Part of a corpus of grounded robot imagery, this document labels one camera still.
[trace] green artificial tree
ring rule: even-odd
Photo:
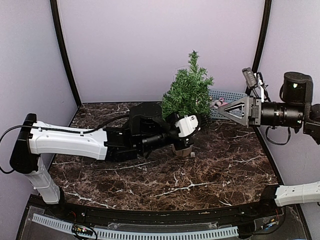
[[[170,90],[162,98],[162,116],[166,118],[171,113],[180,116],[210,114],[209,86],[214,78],[208,77],[207,69],[199,67],[198,52],[189,54],[189,69],[179,69]]]

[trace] floor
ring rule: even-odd
[[[138,103],[90,103],[71,126],[94,128]],[[110,126],[121,126],[118,120]],[[67,202],[144,211],[200,210],[256,202],[277,179],[252,128],[216,120],[194,137],[195,157],[177,157],[171,146],[148,159],[121,163],[57,155],[50,168]]]

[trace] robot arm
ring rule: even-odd
[[[138,155],[147,158],[151,151],[170,144],[177,150],[190,147],[192,135],[200,128],[200,117],[179,117],[173,113],[163,120],[161,114],[158,104],[142,103],[132,107],[128,116],[124,115],[128,120],[122,127],[102,128],[101,125],[82,129],[37,121],[37,116],[30,113],[18,135],[10,165],[30,180],[47,204],[58,204],[63,192],[45,168],[41,154],[122,162],[136,159]]]
[[[264,102],[265,88],[250,68],[242,70],[249,89],[261,88],[261,97],[245,96],[218,108],[218,113],[244,126],[261,125],[293,128],[310,135],[320,144],[320,104],[312,105],[313,81],[299,72],[284,74],[280,98],[284,102]],[[320,181],[302,185],[270,185],[260,198],[262,208],[320,202]]]

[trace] lavender wall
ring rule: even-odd
[[[313,78],[313,103],[320,103],[320,1],[273,1],[266,43],[259,70],[269,84],[272,101],[280,101],[284,73],[301,72]],[[287,130],[270,133],[285,142]],[[285,146],[268,144],[286,185],[320,181],[320,146],[311,137],[294,134]],[[312,239],[320,239],[320,207],[303,204]]]
[[[215,88],[243,92],[263,0],[59,0],[83,102],[157,101],[199,51]]]
[[[76,111],[52,21],[50,1],[0,0],[0,133],[23,123],[28,113],[68,125]],[[9,159],[18,130],[1,143],[0,165]],[[48,165],[51,156],[47,155]],[[0,239],[13,240],[32,191],[19,173],[0,172]]]

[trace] plastic basket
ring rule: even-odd
[[[223,91],[223,90],[217,90],[217,89],[210,89],[209,95],[212,97],[213,100],[217,100],[219,98],[224,98],[224,101],[226,103],[231,103],[233,101],[236,101],[238,99],[241,99],[247,94],[244,92],[233,92],[233,91]],[[234,110],[232,111],[233,114],[237,116],[241,116],[242,111],[240,110]],[[228,119],[225,116],[222,116],[218,113],[218,110],[215,108],[211,108],[211,118],[213,119]]]

